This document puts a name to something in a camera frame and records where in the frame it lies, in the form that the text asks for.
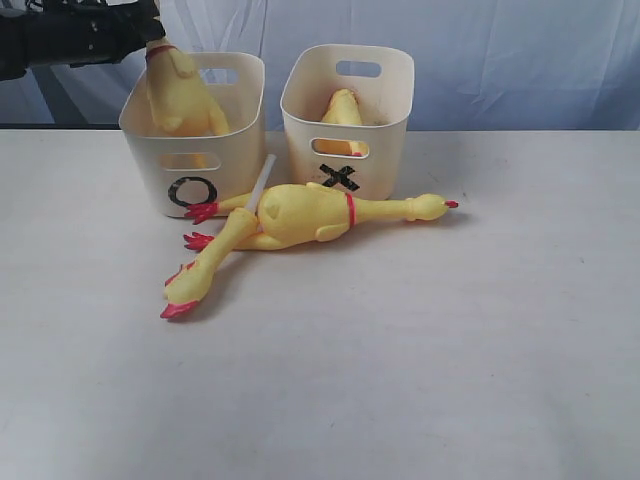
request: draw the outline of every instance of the white tabletop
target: white tabletop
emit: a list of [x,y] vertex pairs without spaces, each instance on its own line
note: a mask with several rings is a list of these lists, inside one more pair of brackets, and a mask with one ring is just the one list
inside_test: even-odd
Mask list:
[[640,475],[637,133],[410,133],[394,196],[458,210],[235,252],[185,324],[222,220],[156,213],[120,132],[0,145],[3,480]]

